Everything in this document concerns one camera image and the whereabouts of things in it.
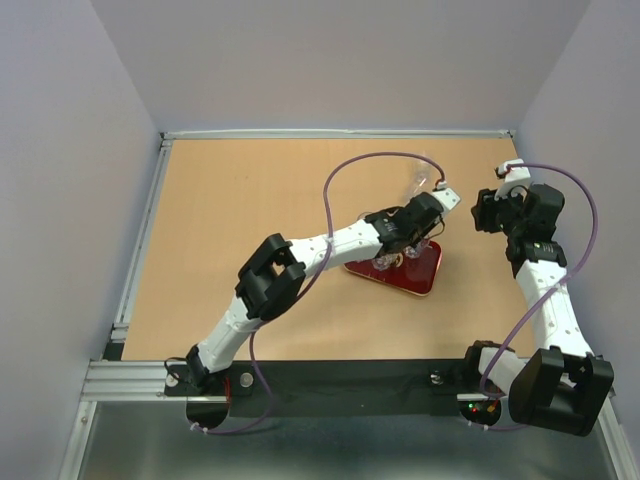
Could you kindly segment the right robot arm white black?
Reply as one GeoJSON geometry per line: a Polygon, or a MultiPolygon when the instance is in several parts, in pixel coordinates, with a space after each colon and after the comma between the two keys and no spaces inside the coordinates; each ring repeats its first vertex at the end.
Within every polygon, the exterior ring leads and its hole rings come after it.
{"type": "Polygon", "coordinates": [[[471,213],[477,230],[505,234],[506,257],[528,305],[536,350],[520,359],[510,343],[477,341],[460,366],[463,384],[506,396],[522,425],[584,437],[591,433],[614,380],[610,362],[583,337],[566,287],[567,260],[554,241],[564,195],[546,184],[483,189],[471,213]]]}

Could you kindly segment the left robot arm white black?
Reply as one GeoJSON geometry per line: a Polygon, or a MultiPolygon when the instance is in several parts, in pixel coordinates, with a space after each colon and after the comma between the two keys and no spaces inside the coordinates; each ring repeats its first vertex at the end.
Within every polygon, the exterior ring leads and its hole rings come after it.
{"type": "Polygon", "coordinates": [[[186,355],[187,381],[199,393],[215,392],[240,347],[279,318],[324,271],[371,261],[416,246],[450,212],[446,192],[423,192],[403,207],[366,215],[324,235],[287,240],[268,236],[241,267],[234,295],[212,332],[186,355]]]}

